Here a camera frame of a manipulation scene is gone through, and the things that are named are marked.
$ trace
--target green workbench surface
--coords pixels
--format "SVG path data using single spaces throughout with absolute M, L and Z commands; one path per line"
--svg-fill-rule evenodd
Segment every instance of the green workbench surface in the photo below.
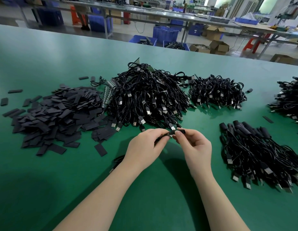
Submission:
M 212 170 L 217 182 L 251 230 L 298 230 L 298 187 L 293 194 L 252 184 L 252 190 L 231 180 L 221 158 L 221 122 L 247 121 L 263 126 L 279 144 L 298 153 L 298 125 L 270 113 L 267 103 L 279 92 L 278 80 L 298 77 L 298 66 L 165 49 L 115 40 L 67 35 L 0 25 L 0 230 L 51 230 L 109 173 L 111 161 L 125 153 L 140 130 L 123 127 L 103 146 L 100 157 L 91 132 L 82 134 L 80 147 L 63 154 L 35 156 L 37 148 L 20 149 L 22 134 L 12 134 L 12 119 L 2 114 L 21 108 L 27 98 L 46 96 L 65 83 L 89 86 L 82 76 L 115 77 L 128 62 L 140 62 L 171 73 L 210 74 L 243 82 L 247 94 L 243 109 L 189 109 L 182 126 L 202 132 L 212 143 Z M 8 90 L 23 89 L 8 94 Z M 267 122 L 262 116 L 274 121 Z M 135 180 L 116 213 L 110 230 L 208 230 L 200 196 L 179 145 L 170 140 L 160 157 Z

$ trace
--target hand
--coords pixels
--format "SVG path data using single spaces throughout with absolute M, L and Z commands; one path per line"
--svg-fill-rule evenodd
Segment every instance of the hand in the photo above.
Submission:
M 176 131 L 172 137 L 179 143 L 184 152 L 187 166 L 192 177 L 212 174 L 211 170 L 211 142 L 196 130 L 184 129 L 185 134 Z
M 168 130 L 165 129 L 148 129 L 137 135 L 129 143 L 122 163 L 127 167 L 135 168 L 141 173 L 160 155 L 170 137 L 163 137 L 156 145 L 154 145 L 154 142 L 159 136 L 167 132 Z

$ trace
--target left hand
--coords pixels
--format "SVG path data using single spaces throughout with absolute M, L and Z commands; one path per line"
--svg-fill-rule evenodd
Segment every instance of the left hand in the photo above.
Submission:
M 156 145 L 154 142 L 167 132 L 166 129 L 148 129 L 137 135 L 130 141 L 122 164 L 142 172 L 160 155 L 170 137 L 163 137 Z

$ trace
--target factory floor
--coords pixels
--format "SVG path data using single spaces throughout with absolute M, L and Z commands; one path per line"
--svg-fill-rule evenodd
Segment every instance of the factory floor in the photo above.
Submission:
M 74 35 L 83 35 L 89 37 L 97 37 L 97 38 L 105 38 L 104 33 L 92 32 L 92 31 L 82 31 L 80 29 L 81 26 L 73 26 L 71 13 L 68 11 L 61 11 L 64 26 L 60 27 L 39 27 L 37 22 L 35 21 L 34 15 L 31 11 L 31 8 L 24 7 L 24 14 L 29 22 L 31 28 L 45 30 L 45 31 L 53 31 L 59 33 L 66 34 L 74 34 Z M 139 16 L 133 14 L 132 18 L 141 18 L 146 19 L 146 16 Z M 26 27 L 26 24 L 22 18 L 19 7 L 11 7 L 0 4 L 0 24 L 11 25 L 15 27 Z M 131 22 L 129 25 L 113 25 L 113 37 L 110 37 L 111 40 L 119 40 L 128 42 L 133 35 L 143 35 L 152 37 L 154 24 L 142 23 L 142 22 Z M 183 30 L 178 34 L 178 41 L 181 41 L 183 34 Z M 222 41 L 229 45 L 228 56 L 231 57 L 244 57 L 244 58 L 252 58 L 254 59 L 264 48 L 263 44 L 260 44 L 258 50 L 255 54 L 252 54 L 249 50 L 242 51 L 244 46 L 247 44 L 249 39 L 245 38 L 237 38 L 235 36 L 223 36 Z M 204 44 L 209 46 L 210 40 L 202 37 L 202 36 L 194 36 L 188 35 L 187 44 Z M 291 56 L 293 58 L 298 58 L 298 46 L 292 44 L 281 44 L 273 42 L 266 50 L 265 54 L 261 57 L 261 60 L 269 61 L 274 54 L 285 54 Z

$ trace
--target forearm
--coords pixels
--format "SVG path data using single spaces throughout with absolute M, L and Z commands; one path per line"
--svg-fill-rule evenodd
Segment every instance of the forearm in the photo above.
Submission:
M 108 230 L 120 202 L 139 172 L 120 164 L 54 230 Z
M 194 179 L 205 207 L 211 231 L 249 230 L 211 172 L 199 173 Z

